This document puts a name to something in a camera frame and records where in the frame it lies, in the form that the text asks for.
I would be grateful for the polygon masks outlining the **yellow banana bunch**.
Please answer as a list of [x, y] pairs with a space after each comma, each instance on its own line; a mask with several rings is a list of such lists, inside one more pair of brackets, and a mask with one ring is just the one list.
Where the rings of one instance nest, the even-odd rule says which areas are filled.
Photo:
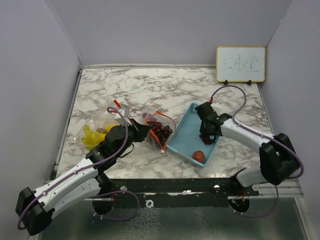
[[82, 128], [83, 136], [80, 137], [80, 141], [84, 145], [85, 149], [90, 151], [94, 147], [98, 146], [102, 141], [104, 141], [111, 128], [116, 126], [117, 124], [113, 124], [107, 125], [105, 127], [102, 126], [97, 129], [92, 129], [89, 125], [86, 124]]

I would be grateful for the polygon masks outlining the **clear orange zip bag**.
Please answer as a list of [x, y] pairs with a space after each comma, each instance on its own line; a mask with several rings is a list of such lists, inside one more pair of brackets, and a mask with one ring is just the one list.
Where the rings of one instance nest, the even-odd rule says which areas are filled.
[[106, 107], [99, 109], [97, 113], [95, 113], [92, 117], [89, 118], [89, 120], [87, 120], [83, 124], [83, 126], [79, 129], [78, 133], [73, 138], [75, 145], [81, 150], [89, 151], [85, 148], [85, 146], [81, 143], [81, 140], [80, 140], [81, 136], [83, 136], [82, 131], [83, 131], [84, 125], [89, 125], [92, 130], [95, 130], [100, 127], [106, 127], [108, 125], [117, 125], [117, 126], [119, 125], [119, 123], [117, 123], [114, 120], [114, 116], [107, 111], [107, 107], [113, 107], [113, 108], [119, 109], [121, 105], [118, 103], [117, 100], [109, 101], [106, 104]]
[[168, 144], [176, 134], [177, 124], [174, 119], [152, 107], [142, 111], [142, 121], [150, 126], [147, 141], [160, 150], [163, 155]]

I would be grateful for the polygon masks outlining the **red brown round fruit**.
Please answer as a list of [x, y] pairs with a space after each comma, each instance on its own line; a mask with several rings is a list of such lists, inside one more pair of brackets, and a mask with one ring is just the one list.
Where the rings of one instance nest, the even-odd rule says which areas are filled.
[[192, 154], [192, 158], [193, 158], [195, 161], [198, 161], [199, 163], [204, 163], [205, 160], [206, 160], [205, 154], [204, 154], [202, 151], [200, 151], [200, 150], [195, 151], [195, 152]]

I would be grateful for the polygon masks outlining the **red grape bunch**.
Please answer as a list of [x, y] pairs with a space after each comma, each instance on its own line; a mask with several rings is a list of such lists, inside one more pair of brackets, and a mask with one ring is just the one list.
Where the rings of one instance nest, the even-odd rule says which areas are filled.
[[172, 128], [169, 125], [164, 125], [159, 121], [148, 121], [150, 126], [151, 136], [164, 147], [167, 143], [169, 136], [173, 133]]

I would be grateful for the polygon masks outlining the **dark grape bunch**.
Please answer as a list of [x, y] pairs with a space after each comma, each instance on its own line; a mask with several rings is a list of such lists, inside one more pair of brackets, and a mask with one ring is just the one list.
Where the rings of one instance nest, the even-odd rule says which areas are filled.
[[212, 145], [215, 144], [218, 140], [218, 136], [213, 136], [213, 135], [207, 135], [207, 134], [199, 134], [200, 139], [205, 145]]

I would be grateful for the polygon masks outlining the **purple sweet potato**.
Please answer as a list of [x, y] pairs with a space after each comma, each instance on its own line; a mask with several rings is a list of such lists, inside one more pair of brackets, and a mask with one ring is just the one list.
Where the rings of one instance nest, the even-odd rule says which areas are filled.
[[152, 121], [154, 119], [154, 115], [148, 112], [144, 112], [142, 114], [142, 119], [147, 121]]

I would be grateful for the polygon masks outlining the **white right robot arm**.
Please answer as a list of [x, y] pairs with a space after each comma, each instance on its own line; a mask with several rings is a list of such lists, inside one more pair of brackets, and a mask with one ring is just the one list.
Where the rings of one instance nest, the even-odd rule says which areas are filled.
[[244, 168], [232, 176], [229, 189], [234, 195], [242, 195], [255, 184], [277, 186], [303, 169], [287, 135], [266, 134], [237, 122], [227, 113], [218, 115], [209, 102], [197, 106], [195, 111], [201, 120], [199, 132], [205, 142], [212, 140], [211, 137], [214, 140], [227, 137], [259, 154], [259, 167]]

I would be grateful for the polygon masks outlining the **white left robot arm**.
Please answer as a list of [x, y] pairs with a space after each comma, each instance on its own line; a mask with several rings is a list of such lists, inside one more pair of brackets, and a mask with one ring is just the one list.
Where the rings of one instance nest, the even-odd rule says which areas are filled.
[[133, 143], [143, 142], [150, 129], [133, 118], [128, 126], [116, 125], [63, 175], [35, 190], [29, 187], [21, 190], [15, 207], [19, 217], [17, 228], [26, 230], [30, 236], [37, 235], [72, 204], [96, 195], [106, 197], [112, 182], [105, 170], [112, 167]]

